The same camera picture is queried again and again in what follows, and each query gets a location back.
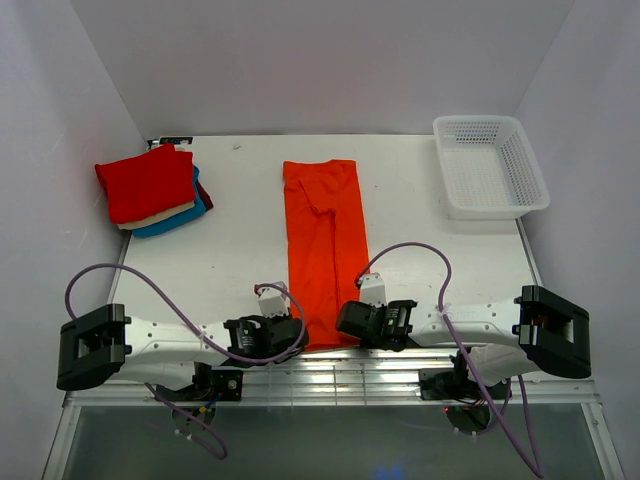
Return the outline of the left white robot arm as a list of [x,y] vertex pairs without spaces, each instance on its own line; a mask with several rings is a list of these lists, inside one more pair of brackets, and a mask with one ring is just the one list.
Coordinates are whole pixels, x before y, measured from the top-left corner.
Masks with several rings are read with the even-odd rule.
[[118,379],[181,390],[197,400],[211,390],[208,368],[280,363],[309,341],[302,320],[290,315],[250,315],[220,326],[224,345],[217,351],[214,332],[204,326],[195,333],[184,324],[128,316],[122,304],[104,305],[61,327],[56,387],[89,390]]

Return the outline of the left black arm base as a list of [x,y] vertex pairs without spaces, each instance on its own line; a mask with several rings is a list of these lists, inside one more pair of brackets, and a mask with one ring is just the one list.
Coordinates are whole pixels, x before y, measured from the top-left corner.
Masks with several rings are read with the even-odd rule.
[[189,383],[181,389],[158,385],[156,391],[172,402],[240,401],[243,371],[240,369],[214,369],[198,363]]

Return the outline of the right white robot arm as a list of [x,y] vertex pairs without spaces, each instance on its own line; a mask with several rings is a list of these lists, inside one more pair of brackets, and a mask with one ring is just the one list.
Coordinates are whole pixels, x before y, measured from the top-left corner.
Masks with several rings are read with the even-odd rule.
[[523,286],[519,296],[501,303],[431,310],[414,300],[348,301],[340,309],[336,329],[364,348],[396,352],[459,339],[471,349],[473,361],[451,373],[454,390],[464,397],[534,371],[569,379],[592,373],[589,313],[536,285]]

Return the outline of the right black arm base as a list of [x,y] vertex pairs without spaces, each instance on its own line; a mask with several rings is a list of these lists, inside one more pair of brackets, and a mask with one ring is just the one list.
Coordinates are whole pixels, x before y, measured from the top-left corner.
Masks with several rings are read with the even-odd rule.
[[466,370],[420,369],[418,383],[423,400],[454,400],[471,404],[485,398],[479,385],[467,378]]

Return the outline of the orange t-shirt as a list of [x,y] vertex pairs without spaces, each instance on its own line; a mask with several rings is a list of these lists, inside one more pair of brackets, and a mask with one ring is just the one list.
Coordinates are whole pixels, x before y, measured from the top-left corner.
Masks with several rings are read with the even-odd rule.
[[288,286],[305,314],[309,351],[357,341],[336,330],[344,303],[359,298],[357,274],[369,262],[357,164],[283,163]]

